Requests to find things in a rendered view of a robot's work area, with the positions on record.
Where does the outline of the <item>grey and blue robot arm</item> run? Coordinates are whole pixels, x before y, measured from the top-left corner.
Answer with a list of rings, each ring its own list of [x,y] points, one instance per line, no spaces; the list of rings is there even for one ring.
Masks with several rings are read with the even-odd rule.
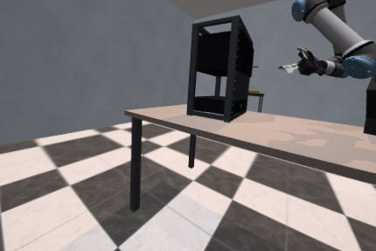
[[[373,77],[376,75],[376,44],[363,40],[347,25],[345,4],[345,0],[295,0],[291,12],[295,21],[313,24],[332,43],[335,56],[327,59],[324,75]]]

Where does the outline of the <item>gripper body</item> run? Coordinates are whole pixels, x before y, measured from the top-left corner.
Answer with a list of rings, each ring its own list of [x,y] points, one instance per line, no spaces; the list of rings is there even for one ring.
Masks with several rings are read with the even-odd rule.
[[[320,60],[317,63],[317,60],[315,58],[302,58],[300,61],[298,61],[298,63],[298,70],[300,74],[307,76],[310,76],[313,73],[318,73],[319,76],[322,76],[324,73],[326,73],[326,68],[328,66],[326,61]]]

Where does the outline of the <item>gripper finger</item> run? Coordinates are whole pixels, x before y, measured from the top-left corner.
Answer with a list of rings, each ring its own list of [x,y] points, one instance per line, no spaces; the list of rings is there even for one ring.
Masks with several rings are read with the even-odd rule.
[[[300,51],[303,54],[303,57],[308,59],[308,58],[314,58],[312,52],[305,50],[301,47],[297,47],[298,51]]]
[[[297,69],[299,65],[292,64],[292,65],[286,65],[286,66],[280,66],[278,69],[286,69],[288,73],[293,73],[293,70]]]

